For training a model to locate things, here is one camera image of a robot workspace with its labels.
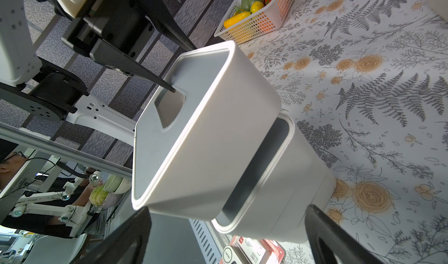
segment metal vent grille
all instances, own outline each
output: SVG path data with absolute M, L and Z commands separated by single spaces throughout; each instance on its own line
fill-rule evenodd
M 203 221 L 189 219 L 194 235 L 198 240 L 206 264 L 218 264 L 221 259 L 221 251 L 218 249 L 207 225 Z

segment white plastic container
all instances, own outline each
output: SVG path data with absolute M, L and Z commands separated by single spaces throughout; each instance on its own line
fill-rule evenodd
M 306 207 L 324 209 L 335 187 L 328 167 L 281 113 L 212 223 L 224 234 L 303 243 Z
M 211 221 L 280 111 L 276 90 L 231 41 L 181 54 L 135 131 L 134 209 Z
M 259 11 L 226 29 L 224 28 L 224 21 L 233 16 L 235 6 L 241 5 L 241 0 L 234 0 L 218 25 L 214 36 L 219 36 L 223 40 L 233 40 L 237 44 L 241 44 L 268 32 L 275 31 L 283 25 L 283 21 L 293 1 L 271 0 L 269 4 Z

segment plastic basket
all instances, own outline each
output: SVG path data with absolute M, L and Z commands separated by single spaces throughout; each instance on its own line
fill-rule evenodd
M 214 36 L 219 36 L 223 40 L 233 40 L 237 44 L 241 44 L 268 32 L 275 31 L 283 25 L 292 3 L 293 0 L 271 0 L 269 4 L 259 11 L 226 29 L 224 28 L 224 21 L 233 16 L 235 5 L 241 5 L 241 0 L 234 0 L 226 15 L 222 18 Z

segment floral tablecloth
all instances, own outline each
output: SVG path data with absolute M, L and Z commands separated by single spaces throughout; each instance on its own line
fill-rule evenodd
M 325 212 L 387 264 L 448 264 L 447 36 L 427 0 L 294 0 L 240 45 L 333 170 Z

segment man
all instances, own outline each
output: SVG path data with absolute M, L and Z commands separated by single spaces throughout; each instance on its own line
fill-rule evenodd
M 17 144 L 0 139 L 0 189 L 3 190 L 11 179 L 16 175 L 20 168 L 25 164 L 28 158 L 21 152 L 11 151 Z M 90 174 L 96 171 L 88 168 L 86 173 Z M 36 177 L 37 179 L 45 180 L 46 176 Z M 58 177 L 52 184 L 48 192 L 63 191 L 63 186 L 67 181 L 73 181 L 72 178 Z M 68 201 L 53 200 L 50 202 L 43 202 L 40 204 L 65 207 L 66 205 L 85 206 L 89 201 L 89 196 L 95 187 L 88 185 L 89 182 L 85 179 L 80 186 L 75 190 L 75 193 Z M 24 214 L 20 217 L 7 216 L 2 226 L 8 228 L 22 229 L 33 233 L 45 234 L 61 238 L 70 238 L 71 227 L 66 226 L 58 220 L 58 216 L 47 216 L 40 214 Z

